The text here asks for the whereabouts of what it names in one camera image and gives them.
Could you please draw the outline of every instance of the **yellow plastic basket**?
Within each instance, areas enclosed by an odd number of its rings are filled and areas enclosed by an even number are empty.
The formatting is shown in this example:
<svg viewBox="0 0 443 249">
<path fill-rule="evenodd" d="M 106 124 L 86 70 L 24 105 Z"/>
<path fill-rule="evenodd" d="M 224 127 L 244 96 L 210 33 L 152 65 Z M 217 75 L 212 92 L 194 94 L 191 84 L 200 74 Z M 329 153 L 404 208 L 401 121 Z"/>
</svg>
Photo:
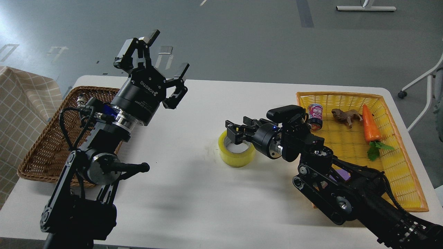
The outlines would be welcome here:
<svg viewBox="0 0 443 249">
<path fill-rule="evenodd" d="M 382 96 L 343 92 L 298 92 L 297 100 L 304 108 L 313 103 L 323 106 L 323 127 L 313 134 L 324 137 L 325 146 L 331 148 L 339 159 L 384 171 L 396 200 L 405 210 L 429 211 L 400 133 Z M 332 109 L 355 109 L 362 113 L 363 104 L 366 104 L 374 115 L 381 132 L 381 141 L 395 148 L 380 150 L 380 158 L 375 161 L 370 161 L 366 154 L 369 145 L 365 141 L 363 124 L 354 120 L 352 129 L 349 129 L 347 125 L 334 120 L 331 112 Z M 392 204 L 386 194 L 383 197 Z"/>
</svg>

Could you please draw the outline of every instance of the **brown toy animal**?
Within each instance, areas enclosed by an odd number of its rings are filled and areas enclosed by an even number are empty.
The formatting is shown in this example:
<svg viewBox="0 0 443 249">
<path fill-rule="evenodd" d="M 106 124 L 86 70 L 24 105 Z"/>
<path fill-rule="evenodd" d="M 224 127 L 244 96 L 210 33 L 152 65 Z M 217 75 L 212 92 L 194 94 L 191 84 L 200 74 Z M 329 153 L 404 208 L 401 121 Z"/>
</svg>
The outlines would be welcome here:
<svg viewBox="0 0 443 249">
<path fill-rule="evenodd" d="M 340 109 L 332 109 L 332 115 L 334 118 L 339 122 L 348 122 L 349 128 L 352 129 L 352 120 L 353 119 L 359 119 L 360 122 L 363 121 L 361 118 L 361 115 L 356 110 L 349 110 L 346 112 L 343 112 Z"/>
</svg>

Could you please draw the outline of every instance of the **chair wheel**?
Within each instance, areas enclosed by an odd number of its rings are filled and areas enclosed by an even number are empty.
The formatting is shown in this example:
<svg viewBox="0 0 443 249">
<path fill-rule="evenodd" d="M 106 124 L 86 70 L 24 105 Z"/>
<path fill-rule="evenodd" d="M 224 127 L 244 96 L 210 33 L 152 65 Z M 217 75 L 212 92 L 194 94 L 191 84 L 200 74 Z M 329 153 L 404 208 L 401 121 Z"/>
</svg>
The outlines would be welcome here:
<svg viewBox="0 0 443 249">
<path fill-rule="evenodd" d="M 404 97 L 406 97 L 408 95 L 408 93 L 406 92 L 406 91 L 400 91 L 398 94 L 397 94 L 397 97 L 399 97 L 399 98 L 404 98 Z"/>
</svg>

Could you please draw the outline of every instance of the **tape roll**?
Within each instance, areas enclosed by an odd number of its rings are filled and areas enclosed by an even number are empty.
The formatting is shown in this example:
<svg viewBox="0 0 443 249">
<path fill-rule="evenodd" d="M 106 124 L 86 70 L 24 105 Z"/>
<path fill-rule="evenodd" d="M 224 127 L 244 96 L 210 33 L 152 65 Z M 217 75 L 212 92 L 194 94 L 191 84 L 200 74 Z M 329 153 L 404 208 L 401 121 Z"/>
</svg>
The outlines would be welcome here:
<svg viewBox="0 0 443 249">
<path fill-rule="evenodd" d="M 255 148 L 250 142 L 243 141 L 248 148 L 243 152 L 232 152 L 227 146 L 233 142 L 226 136 L 224 131 L 218 138 L 220 157 L 227 165 L 240 168 L 250 163 L 255 157 Z"/>
</svg>

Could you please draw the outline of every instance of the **toy carrot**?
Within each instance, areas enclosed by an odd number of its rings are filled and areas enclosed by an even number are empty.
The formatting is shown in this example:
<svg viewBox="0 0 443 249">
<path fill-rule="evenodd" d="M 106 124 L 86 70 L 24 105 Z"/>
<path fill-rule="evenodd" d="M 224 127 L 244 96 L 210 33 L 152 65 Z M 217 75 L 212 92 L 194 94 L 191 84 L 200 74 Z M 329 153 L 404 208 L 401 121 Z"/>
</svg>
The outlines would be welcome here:
<svg viewBox="0 0 443 249">
<path fill-rule="evenodd" d="M 394 147 L 385 145 L 384 143 L 380 142 L 381 140 L 381 133 L 378 129 L 377 125 L 375 124 L 374 117 L 372 116 L 371 111 L 369 111 L 369 108 L 367 105 L 363 105 L 363 127 L 365 129 L 365 140 L 367 143 L 369 143 L 369 150 L 368 150 L 368 158 L 371 161 L 375 161 L 377 157 L 380 156 L 380 149 L 385 150 L 393 150 Z"/>
</svg>

